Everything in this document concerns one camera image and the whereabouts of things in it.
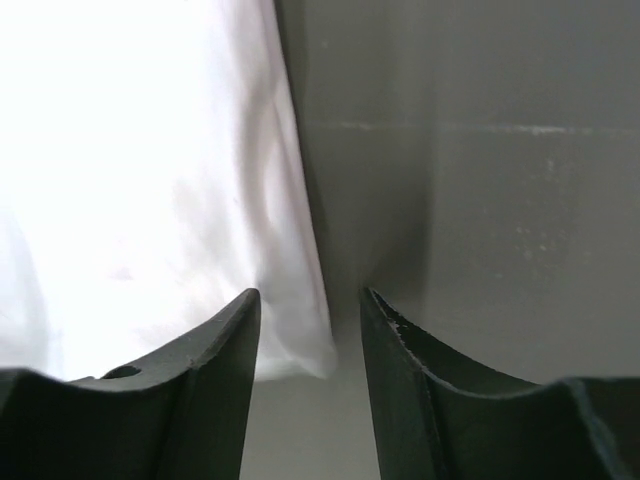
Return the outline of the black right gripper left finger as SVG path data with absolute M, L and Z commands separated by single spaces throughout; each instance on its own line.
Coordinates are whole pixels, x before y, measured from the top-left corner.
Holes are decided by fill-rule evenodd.
M 101 378 L 1 373 L 5 479 L 235 479 L 260 333 L 248 289 L 210 320 Z

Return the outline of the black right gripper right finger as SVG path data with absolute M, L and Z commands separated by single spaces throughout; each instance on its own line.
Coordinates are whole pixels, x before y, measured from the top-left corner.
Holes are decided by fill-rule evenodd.
M 360 296 L 363 355 L 384 479 L 635 479 L 639 381 L 535 384 L 492 369 Z

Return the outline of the white t-shirt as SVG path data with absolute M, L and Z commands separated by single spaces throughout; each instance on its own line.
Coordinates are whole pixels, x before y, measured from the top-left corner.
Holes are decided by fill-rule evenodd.
M 101 376 L 261 295 L 255 377 L 337 360 L 271 1 L 1 5 L 1 363 Z

